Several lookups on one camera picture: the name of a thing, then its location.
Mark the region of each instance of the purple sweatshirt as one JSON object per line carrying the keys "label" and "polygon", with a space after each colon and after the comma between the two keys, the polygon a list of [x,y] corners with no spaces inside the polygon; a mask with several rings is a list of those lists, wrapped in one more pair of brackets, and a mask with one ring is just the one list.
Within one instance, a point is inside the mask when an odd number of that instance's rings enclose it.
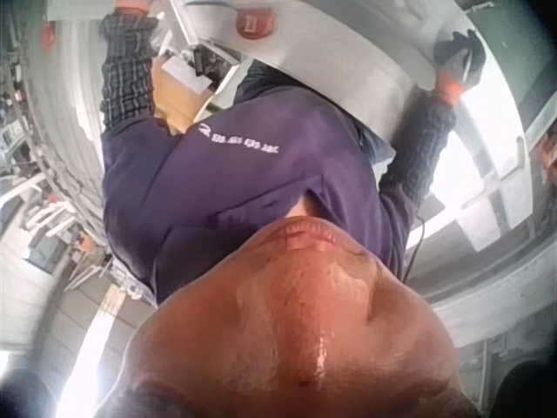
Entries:
{"label": "purple sweatshirt", "polygon": [[307,193],[327,220],[401,275],[410,228],[453,124],[445,104],[429,98],[410,118],[403,136],[417,142],[397,153],[379,191],[354,124],[301,88],[269,91],[173,137],[151,116],[146,41],[129,36],[147,33],[152,21],[130,19],[104,20],[104,223],[112,251],[157,303]]}

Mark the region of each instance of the man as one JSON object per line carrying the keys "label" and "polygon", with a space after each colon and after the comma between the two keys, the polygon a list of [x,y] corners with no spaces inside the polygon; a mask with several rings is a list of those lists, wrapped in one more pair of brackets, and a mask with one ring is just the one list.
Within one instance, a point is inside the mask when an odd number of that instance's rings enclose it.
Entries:
{"label": "man", "polygon": [[261,63],[231,109],[172,137],[147,11],[120,3],[102,25],[104,221],[159,309],[97,416],[475,416],[445,328],[397,278],[480,40],[440,44],[377,190],[373,135]]}

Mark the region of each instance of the black wire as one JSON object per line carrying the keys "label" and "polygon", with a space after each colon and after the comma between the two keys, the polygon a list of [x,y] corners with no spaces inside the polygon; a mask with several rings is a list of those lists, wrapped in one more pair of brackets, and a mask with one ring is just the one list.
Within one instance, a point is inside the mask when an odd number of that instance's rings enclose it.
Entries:
{"label": "black wire", "polygon": [[416,256],[418,255],[419,248],[421,247],[421,243],[424,242],[424,238],[426,236],[426,222],[419,216],[416,217],[421,222],[421,236],[419,237],[418,245],[414,249],[414,254],[412,254],[412,258],[410,259],[410,263],[408,264],[408,268],[406,269],[406,274],[404,275],[404,279],[402,279],[402,283],[406,284],[408,281],[408,276],[412,271],[412,267],[414,265],[414,261],[416,260]]}

